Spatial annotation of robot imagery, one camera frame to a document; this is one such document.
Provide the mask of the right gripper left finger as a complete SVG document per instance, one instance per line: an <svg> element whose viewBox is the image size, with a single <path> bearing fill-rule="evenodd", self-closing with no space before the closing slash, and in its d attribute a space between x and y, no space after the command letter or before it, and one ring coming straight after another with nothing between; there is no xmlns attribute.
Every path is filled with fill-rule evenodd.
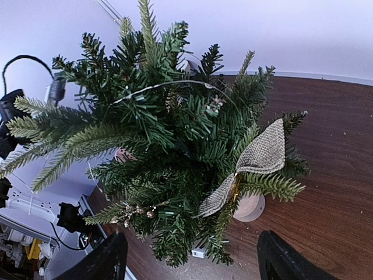
<svg viewBox="0 0 373 280"><path fill-rule="evenodd" d="M74 267L56 277L56 280L124 279L128 242L122 232L108 236Z"/></svg>

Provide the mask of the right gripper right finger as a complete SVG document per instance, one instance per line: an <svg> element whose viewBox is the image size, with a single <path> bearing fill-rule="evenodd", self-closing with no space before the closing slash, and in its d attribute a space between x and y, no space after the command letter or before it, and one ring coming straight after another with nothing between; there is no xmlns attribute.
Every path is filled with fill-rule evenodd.
<svg viewBox="0 0 373 280"><path fill-rule="evenodd" d="M261 279L336 278L308 261L272 230L265 230L260 234L257 254Z"/></svg>

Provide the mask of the gold glitter berry sprig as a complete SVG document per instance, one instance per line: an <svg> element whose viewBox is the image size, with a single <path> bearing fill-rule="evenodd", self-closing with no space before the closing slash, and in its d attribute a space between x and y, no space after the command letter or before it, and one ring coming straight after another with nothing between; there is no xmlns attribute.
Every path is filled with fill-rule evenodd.
<svg viewBox="0 0 373 280"><path fill-rule="evenodd" d="M148 219L153 219L156 216L156 212L160 207L166 206L168 201L164 201L158 204L150 206L131 206L126 204L124 209L119 214L111 218L110 224L122 224L125 228L131 225L131 222L136 216L145 216Z"/></svg>

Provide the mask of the pink plastic basket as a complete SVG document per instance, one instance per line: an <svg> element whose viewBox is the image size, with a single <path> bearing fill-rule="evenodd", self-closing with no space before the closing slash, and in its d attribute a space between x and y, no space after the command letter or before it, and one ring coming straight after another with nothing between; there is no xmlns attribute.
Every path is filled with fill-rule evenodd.
<svg viewBox="0 0 373 280"><path fill-rule="evenodd" d="M114 159L118 162L128 162L128 161L134 161L137 160L136 157L134 157L133 154L131 154L128 150L124 148L119 148L114 156Z"/></svg>

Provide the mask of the burlap ribbon bow ornament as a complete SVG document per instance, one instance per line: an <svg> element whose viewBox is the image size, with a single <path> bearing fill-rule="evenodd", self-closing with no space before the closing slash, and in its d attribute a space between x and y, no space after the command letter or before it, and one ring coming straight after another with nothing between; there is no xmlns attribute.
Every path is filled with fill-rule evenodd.
<svg viewBox="0 0 373 280"><path fill-rule="evenodd" d="M196 217L207 217L239 196L239 184L246 173L272 174L285 164L284 122L279 118L256 136L238 157L235 171L227 176L199 207Z"/></svg>

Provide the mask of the small green christmas tree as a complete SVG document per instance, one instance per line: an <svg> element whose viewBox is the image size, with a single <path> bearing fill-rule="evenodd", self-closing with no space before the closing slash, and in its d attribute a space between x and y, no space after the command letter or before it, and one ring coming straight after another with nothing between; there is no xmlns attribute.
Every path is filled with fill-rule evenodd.
<svg viewBox="0 0 373 280"><path fill-rule="evenodd" d="M15 107L30 116L16 117L6 126L12 136L31 143L1 163L1 177L53 153L31 183L31 189L40 192L74 163L124 148L137 160L123 163L112 157L88 169L90 178L104 184L111 205L86 218L86 224L108 224L126 204L146 207L168 201L153 219L136 216L129 226L139 237L153 238L155 258L178 267L188 261L195 245L201 245L213 262L230 265L224 231L240 199L262 194L288 202L304 190L297 179L309 175L307 161L288 138L307 112L280 117L285 134L282 169L244 174L236 201L197 218L205 198L235 171L242 151L277 120L259 123L275 68L249 74L255 55L249 51L234 82L225 83L219 74L223 56L214 44L188 75L180 68L188 24L176 22L159 32L150 2L139 1L138 7L142 28L135 30L124 18L112 55L106 55L97 36L84 33L81 59L53 59L49 72L83 89L77 108L16 99Z"/></svg>

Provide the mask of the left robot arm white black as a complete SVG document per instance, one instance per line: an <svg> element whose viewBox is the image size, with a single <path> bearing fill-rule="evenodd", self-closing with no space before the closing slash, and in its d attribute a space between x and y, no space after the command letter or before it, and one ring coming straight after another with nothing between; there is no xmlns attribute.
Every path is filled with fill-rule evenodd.
<svg viewBox="0 0 373 280"><path fill-rule="evenodd" d="M17 146L26 146L31 143L27 138L16 138L10 134L10 129L6 126L16 117L29 117L29 113L24 113L15 107L15 101L18 97L24 97L21 89L14 90L5 94L1 98L1 163L9 157ZM37 216L49 223L57 223L57 226L65 228L74 233L89 234L92 230L85 225L83 216L79 214L79 208L67 203L60 203L59 213L56 213L45 202L35 199L31 195L22 192L13 192L12 184L5 177L1 177L1 208L16 209L29 215Z"/></svg>

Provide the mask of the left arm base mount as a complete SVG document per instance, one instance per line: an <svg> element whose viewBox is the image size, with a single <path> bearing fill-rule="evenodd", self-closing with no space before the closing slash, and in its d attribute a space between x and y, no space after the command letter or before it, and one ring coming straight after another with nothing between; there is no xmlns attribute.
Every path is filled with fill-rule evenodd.
<svg viewBox="0 0 373 280"><path fill-rule="evenodd" d="M59 206L60 212L57 215L57 226L66 229L69 233L79 233L79 247L74 248L64 243L58 235L55 225L50 222L59 243L73 251L84 251L88 247L91 247L93 250L96 249L103 240L103 235L98 226L86 224L85 218L90 217L92 213L87 209L81 215L79 213L80 206L73 206L65 202L60 203Z"/></svg>

